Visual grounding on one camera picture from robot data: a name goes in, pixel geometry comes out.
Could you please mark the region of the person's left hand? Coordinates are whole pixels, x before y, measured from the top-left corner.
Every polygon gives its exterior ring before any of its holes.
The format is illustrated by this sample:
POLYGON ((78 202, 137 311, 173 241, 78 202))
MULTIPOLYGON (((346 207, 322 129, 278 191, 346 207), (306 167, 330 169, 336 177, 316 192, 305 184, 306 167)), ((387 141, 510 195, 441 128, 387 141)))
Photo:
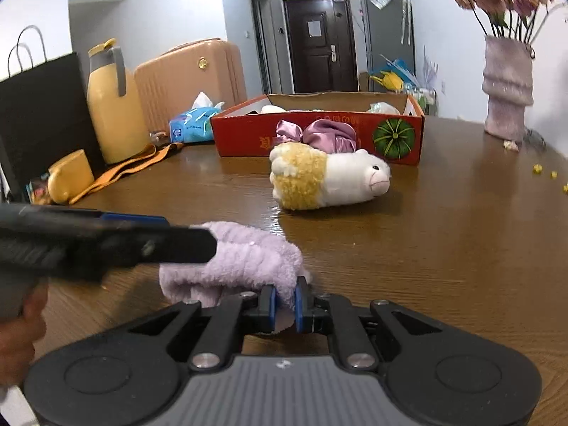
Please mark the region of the person's left hand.
POLYGON ((42 312, 48 300, 48 285, 40 283, 26 298, 22 315, 1 324, 1 386, 19 385, 35 358, 34 344, 46 333, 42 312))

